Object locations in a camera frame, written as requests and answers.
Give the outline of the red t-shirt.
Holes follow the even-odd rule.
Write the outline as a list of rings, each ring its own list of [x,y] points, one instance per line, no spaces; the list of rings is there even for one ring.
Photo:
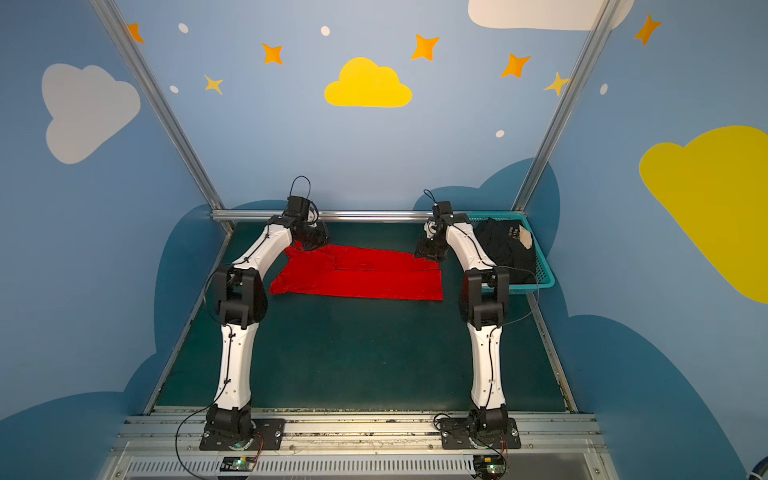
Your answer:
[[[288,263],[270,293],[404,301],[441,301],[442,273],[434,261],[397,251],[327,245],[289,247]]]

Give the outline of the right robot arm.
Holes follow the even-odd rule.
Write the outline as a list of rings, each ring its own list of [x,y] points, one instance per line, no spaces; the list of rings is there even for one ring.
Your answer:
[[[510,275],[486,254],[464,214],[429,218],[415,256],[441,262],[449,251],[456,255],[463,269],[459,313],[468,329],[472,350],[472,405],[466,431],[477,440],[485,440],[508,431],[500,343],[509,311]]]

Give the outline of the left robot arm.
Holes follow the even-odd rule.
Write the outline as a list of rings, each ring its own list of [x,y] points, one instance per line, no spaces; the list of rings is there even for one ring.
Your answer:
[[[202,449],[250,448],[256,437],[250,389],[253,344],[268,309],[264,277],[288,247],[297,244],[314,250],[328,242],[327,227],[320,220],[274,216],[243,254],[214,272],[214,319],[221,328],[222,356],[216,393],[206,413]]]

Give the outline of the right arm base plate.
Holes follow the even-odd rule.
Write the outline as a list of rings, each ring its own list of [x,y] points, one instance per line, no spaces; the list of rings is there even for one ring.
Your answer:
[[[441,416],[433,421],[445,450],[496,449],[517,450],[522,447],[517,423],[508,418],[503,426],[471,424],[468,418]]]

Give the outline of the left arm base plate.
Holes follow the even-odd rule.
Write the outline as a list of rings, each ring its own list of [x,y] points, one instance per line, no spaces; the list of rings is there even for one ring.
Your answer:
[[[279,450],[286,421],[282,418],[207,422],[199,449],[202,451]]]

